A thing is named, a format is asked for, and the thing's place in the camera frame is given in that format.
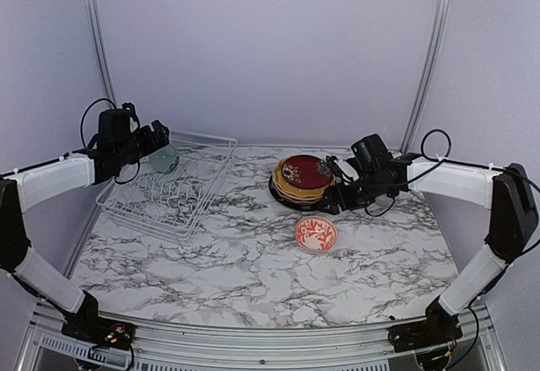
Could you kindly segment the white red patterned bowl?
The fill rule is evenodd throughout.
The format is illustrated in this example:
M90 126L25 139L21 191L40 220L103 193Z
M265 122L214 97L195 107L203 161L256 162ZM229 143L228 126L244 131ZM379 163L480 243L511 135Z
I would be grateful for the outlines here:
M337 243L338 230L326 218L309 216L294 226L294 238L303 250L312 254L324 253Z

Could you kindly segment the pink bear plate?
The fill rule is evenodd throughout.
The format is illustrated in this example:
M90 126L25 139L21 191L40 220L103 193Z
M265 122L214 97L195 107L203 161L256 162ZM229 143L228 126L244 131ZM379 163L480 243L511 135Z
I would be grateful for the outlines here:
M309 204L312 204L312 203L315 203L315 202L319 202L324 196L324 194L321 194L320 196L316 196L316 197L291 196L291 195L286 194L283 191L281 191L278 187L276 187L274 185L274 183L272 181L270 181L270 183L269 183L269 188L271 190L276 191L280 197L284 198L285 200L287 200L289 202L295 203L295 204L309 205Z

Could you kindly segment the mauve polka dot plate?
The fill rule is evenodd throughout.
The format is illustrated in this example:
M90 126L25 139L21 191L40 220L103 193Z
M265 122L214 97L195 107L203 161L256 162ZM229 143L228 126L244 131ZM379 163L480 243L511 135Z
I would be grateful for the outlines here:
M310 198L300 198L295 196L289 196L280 190L274 188L272 185L269 187L269 190L277 196L280 201L291 203L298 206L313 206L319 203L323 196L316 196Z

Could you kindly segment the dark red floral plate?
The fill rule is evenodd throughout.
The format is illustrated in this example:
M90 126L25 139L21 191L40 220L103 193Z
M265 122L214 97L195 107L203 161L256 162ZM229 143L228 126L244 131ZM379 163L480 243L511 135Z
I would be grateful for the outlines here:
M288 184L301 190L319 189L333 180L332 172L324 160L306 154L286 158L280 173Z

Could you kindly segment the black rimmed cream plate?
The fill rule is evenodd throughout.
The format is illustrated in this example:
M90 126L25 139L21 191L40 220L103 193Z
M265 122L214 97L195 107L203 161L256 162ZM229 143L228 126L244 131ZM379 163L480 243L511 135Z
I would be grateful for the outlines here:
M273 181L273 177L270 177L269 180L268 180L268 189L269 189L269 183L270 181ZM316 205L313 205L313 206L298 206L298 205L294 205L294 204L291 204L291 203L287 203L287 202L284 202L284 201L280 201L277 196L275 194L273 194L271 191L270 191L272 197L279 203L281 203L282 205L284 205L285 207L288 207L288 208L291 208L291 209L294 209L296 211L309 211L309 212L316 212L317 211L317 204Z

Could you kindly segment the pale green glass bowl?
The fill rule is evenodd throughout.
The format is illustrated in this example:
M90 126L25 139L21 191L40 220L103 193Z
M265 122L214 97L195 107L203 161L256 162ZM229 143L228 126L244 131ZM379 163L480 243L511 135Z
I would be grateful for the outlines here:
M167 146L151 153L148 156L148 161L157 172L169 174L178 166L180 157L176 147L169 143Z

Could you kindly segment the yellow polka dot plate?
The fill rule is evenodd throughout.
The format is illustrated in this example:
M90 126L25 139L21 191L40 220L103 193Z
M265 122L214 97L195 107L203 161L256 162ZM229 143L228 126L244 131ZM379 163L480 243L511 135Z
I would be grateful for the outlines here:
M273 169L272 177L273 177L274 185L286 194L289 194L291 196L297 196L297 197L316 197L316 196L320 196L321 194L324 194L327 188L329 188L330 186L333 186L336 183L336 178L333 175L332 182L329 185L323 186L322 188L319 188L319 189L301 190L300 188L292 186L285 181L285 179L280 173L282 163L284 162L285 159L280 160L279 163L275 166L275 168Z

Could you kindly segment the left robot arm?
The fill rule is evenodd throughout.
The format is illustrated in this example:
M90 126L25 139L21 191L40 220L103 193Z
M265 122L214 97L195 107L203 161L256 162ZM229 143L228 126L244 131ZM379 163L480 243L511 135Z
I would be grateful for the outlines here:
M170 142L167 126L141 126L131 103L104 110L98 131L79 150L12 171L1 178L1 268L20 285L51 302L88 341L100 341L106 322L97 300L77 287L33 248L23 215L72 190L117 178L122 169Z

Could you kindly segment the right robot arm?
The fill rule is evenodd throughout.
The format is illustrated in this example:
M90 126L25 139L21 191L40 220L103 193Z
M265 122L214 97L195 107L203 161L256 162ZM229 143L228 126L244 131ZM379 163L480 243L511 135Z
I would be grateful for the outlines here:
M402 192L446 196L471 202L490 211L489 231L481 249L456 279L426 309L418 337L435 344L451 329L451 322L478 297L488 292L506 269L531 247L539 214L533 192L539 188L520 164L504 168L431 158L424 152L395 157L381 137L372 134L354 143L354 156L344 163L331 156L327 166L336 175L319 203L321 212L366 209L379 196L394 198Z

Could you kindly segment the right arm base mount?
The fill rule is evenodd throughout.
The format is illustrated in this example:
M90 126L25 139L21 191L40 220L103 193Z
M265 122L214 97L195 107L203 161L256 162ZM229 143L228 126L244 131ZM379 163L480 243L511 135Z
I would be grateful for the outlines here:
M454 320L446 324L434 320L421 320L394 325L388 330L388 340L395 352L432 347L458 340L462 336L462 328Z

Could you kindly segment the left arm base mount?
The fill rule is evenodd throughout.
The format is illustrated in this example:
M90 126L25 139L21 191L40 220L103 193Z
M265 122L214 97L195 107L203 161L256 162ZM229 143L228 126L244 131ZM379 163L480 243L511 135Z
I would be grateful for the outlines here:
M99 317L90 323L65 322L62 334L91 343L94 348L113 347L128 351L132 345L135 325Z

